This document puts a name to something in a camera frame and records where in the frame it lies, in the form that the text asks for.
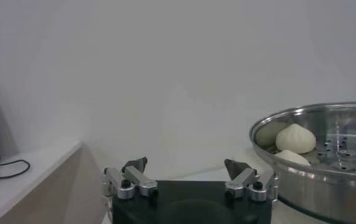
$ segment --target electronic device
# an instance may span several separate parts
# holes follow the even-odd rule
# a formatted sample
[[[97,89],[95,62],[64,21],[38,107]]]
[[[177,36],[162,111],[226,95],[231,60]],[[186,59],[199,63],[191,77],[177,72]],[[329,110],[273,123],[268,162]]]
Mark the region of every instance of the electronic device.
[[[231,181],[150,180],[147,158],[121,170],[106,168],[102,195],[113,224],[269,224],[278,177],[258,175],[246,163],[225,160]]]

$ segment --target screw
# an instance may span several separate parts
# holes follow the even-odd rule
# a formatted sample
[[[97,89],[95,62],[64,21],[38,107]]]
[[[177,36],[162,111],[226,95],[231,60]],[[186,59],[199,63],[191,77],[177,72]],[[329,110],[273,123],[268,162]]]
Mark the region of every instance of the screw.
[[[261,190],[263,188],[263,183],[260,181],[257,181],[255,183],[253,183],[253,189],[255,190]]]
[[[121,187],[122,188],[129,188],[131,186],[131,182],[130,182],[130,180],[122,180],[121,181]]]

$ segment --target white table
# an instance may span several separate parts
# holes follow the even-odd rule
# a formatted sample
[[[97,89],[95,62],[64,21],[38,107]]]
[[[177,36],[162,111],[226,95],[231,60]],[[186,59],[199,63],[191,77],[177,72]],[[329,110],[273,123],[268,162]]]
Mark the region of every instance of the white table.
[[[24,159],[30,162],[30,169],[17,177],[0,180],[0,218],[17,205],[27,194],[43,182],[54,170],[63,164],[81,147],[78,141],[69,141],[59,147],[46,147],[27,153],[20,153],[0,163]],[[0,167],[1,175],[17,173],[25,165],[12,164]]]

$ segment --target white wall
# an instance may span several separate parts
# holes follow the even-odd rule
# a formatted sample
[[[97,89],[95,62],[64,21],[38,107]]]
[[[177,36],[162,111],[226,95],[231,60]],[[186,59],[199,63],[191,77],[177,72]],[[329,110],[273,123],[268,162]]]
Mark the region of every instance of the white wall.
[[[169,177],[250,146],[262,116],[356,100],[356,1],[1,0],[0,146],[83,138]]]

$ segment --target steamed bun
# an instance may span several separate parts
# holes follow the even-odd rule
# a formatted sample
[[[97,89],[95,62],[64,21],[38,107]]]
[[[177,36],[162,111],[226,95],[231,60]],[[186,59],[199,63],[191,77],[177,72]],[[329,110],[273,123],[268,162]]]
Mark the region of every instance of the steamed bun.
[[[316,137],[313,133],[298,124],[288,126],[276,136],[276,147],[281,151],[302,154],[312,151],[315,146]]]
[[[282,159],[286,159],[293,163],[310,166],[310,163],[304,157],[302,157],[301,155],[299,155],[295,152],[289,151],[289,150],[283,150],[280,153],[275,154],[275,156],[282,158]]]

